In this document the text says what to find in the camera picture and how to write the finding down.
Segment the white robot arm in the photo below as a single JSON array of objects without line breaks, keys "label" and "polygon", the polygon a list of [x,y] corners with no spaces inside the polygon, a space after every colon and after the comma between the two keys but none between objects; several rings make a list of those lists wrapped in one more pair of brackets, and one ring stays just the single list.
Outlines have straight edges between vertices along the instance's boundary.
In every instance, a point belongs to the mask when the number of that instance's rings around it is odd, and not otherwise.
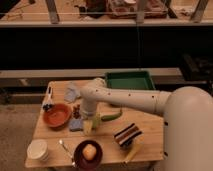
[{"label": "white robot arm", "polygon": [[193,86],[173,92],[110,89],[96,78],[80,89],[89,119],[106,102],[164,117],[164,171],[213,171],[213,96]]}]

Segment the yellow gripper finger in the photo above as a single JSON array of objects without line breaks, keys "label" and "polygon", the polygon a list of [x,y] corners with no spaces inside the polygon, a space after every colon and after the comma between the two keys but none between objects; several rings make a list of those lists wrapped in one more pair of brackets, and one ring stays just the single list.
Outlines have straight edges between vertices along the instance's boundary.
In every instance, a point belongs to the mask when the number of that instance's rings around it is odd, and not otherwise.
[{"label": "yellow gripper finger", "polygon": [[83,121],[83,133],[85,135],[89,135],[93,128],[93,121],[92,120],[84,120]]}]

